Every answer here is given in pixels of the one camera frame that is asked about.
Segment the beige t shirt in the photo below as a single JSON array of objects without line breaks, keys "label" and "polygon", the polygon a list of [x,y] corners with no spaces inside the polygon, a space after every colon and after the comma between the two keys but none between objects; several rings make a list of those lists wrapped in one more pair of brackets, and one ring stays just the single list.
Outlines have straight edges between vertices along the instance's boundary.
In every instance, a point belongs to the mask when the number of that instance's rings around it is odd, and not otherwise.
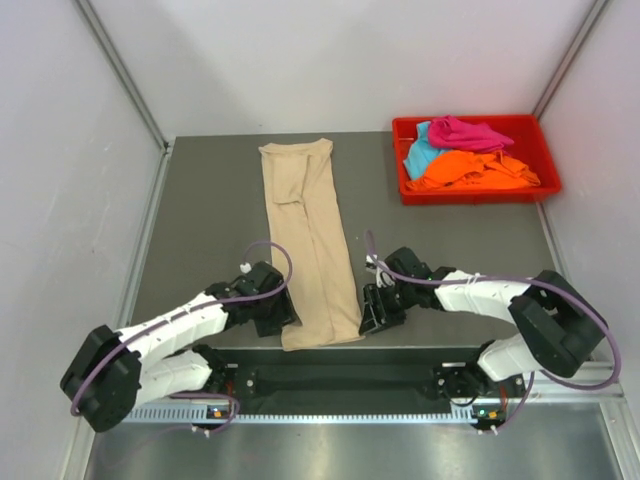
[{"label": "beige t shirt", "polygon": [[259,148],[270,239],[289,253],[299,320],[282,330],[286,351],[361,338],[361,310],[334,186],[333,142]]}]

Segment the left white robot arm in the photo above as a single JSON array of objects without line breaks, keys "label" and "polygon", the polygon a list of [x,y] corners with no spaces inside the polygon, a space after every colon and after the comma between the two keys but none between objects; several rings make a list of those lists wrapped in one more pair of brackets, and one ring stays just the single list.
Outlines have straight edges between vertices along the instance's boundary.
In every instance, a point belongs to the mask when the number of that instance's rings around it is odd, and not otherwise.
[{"label": "left white robot arm", "polygon": [[220,394],[227,374],[195,342],[247,322],[261,336],[278,334],[297,318],[288,292],[291,278],[260,261],[151,320],[120,330],[94,328],[60,381],[71,415],[102,433],[163,397],[184,391]]}]

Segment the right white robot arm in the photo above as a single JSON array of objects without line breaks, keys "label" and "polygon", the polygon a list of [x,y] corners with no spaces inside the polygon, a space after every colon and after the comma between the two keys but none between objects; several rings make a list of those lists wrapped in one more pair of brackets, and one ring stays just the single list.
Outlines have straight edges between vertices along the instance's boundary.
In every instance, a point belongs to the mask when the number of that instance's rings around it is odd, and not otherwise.
[{"label": "right white robot arm", "polygon": [[516,328],[512,337],[485,342],[463,366],[440,377],[442,392],[451,397],[487,396],[503,381],[536,372],[566,383],[608,330],[601,315],[552,270],[522,279],[432,270],[407,247],[386,259],[369,251],[366,266],[375,280],[363,289],[363,335],[403,324],[414,307],[491,317]]}]

